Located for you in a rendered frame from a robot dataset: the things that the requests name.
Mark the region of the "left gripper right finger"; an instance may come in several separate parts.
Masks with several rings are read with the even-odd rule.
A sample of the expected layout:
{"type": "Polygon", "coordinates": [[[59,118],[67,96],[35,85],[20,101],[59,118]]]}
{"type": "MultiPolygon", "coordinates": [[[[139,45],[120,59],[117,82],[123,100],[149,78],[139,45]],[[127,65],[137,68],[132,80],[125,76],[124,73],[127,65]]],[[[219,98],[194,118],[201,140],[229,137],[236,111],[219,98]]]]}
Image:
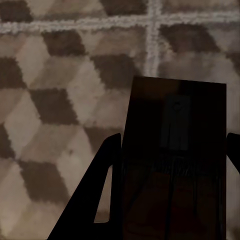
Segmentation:
{"type": "Polygon", "coordinates": [[[229,133],[226,136],[226,155],[240,173],[240,135],[229,133]]]}

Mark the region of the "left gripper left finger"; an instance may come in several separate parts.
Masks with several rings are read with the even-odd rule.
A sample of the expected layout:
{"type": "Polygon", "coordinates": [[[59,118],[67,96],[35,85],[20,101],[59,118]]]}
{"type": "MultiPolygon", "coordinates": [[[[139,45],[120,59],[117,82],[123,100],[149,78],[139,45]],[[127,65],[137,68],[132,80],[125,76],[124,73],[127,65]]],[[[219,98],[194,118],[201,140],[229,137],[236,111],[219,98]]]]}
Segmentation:
{"type": "Polygon", "coordinates": [[[123,240],[121,133],[102,143],[47,240],[123,240]],[[107,223],[94,223],[112,165],[107,223]]]}

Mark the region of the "mousetrap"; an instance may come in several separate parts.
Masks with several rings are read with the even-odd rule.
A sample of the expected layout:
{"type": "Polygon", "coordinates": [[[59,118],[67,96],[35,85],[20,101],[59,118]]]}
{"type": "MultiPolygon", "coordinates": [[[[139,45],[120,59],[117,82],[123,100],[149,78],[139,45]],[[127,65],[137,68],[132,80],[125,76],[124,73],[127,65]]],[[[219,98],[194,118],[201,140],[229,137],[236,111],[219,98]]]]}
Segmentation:
{"type": "Polygon", "coordinates": [[[123,240],[226,240],[227,84],[133,76],[123,240]]]}

